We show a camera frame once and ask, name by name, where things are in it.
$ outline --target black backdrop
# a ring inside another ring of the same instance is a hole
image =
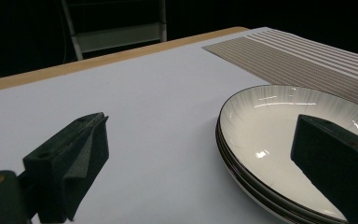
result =
[[[76,9],[74,20],[91,30],[147,22],[158,16],[158,2],[148,2]],[[169,40],[233,26],[267,26],[358,53],[358,1],[166,0],[166,11]],[[0,0],[0,77],[75,59],[61,0]]]

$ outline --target white tabletop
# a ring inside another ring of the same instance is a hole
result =
[[[53,134],[104,112],[110,159],[75,223],[282,223],[232,179],[214,136],[229,96],[268,83],[201,48],[267,29],[0,91],[0,170],[19,175]]]

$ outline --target placemat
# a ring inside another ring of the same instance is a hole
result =
[[[279,30],[203,47],[270,84],[307,87],[358,104],[358,54]]]

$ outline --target wooden table edge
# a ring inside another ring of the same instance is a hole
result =
[[[166,49],[174,49],[174,48],[182,47],[184,45],[193,44],[196,42],[216,38],[223,35],[231,35],[246,30],[248,29],[244,27],[231,27],[224,30],[213,31],[201,35],[193,35],[190,37],[158,43],[155,45],[145,46],[138,49],[129,49],[118,53],[108,54],[108,55],[95,57],[79,62],[61,64],[49,68],[35,70],[32,72],[13,75],[10,77],[1,77],[0,90],[15,87],[15,86],[20,86],[27,83],[32,83],[52,77],[59,77],[59,76],[71,74],[74,72],[86,70],[93,67],[98,67],[109,63],[116,63],[131,58],[136,58],[147,54],[160,52]]]

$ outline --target plate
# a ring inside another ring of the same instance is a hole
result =
[[[322,91],[270,85],[237,92],[225,102],[218,120],[221,140],[239,163],[237,170],[254,177],[264,195],[297,204],[307,216],[345,222],[290,159],[299,114],[330,120],[358,135],[357,104]]]

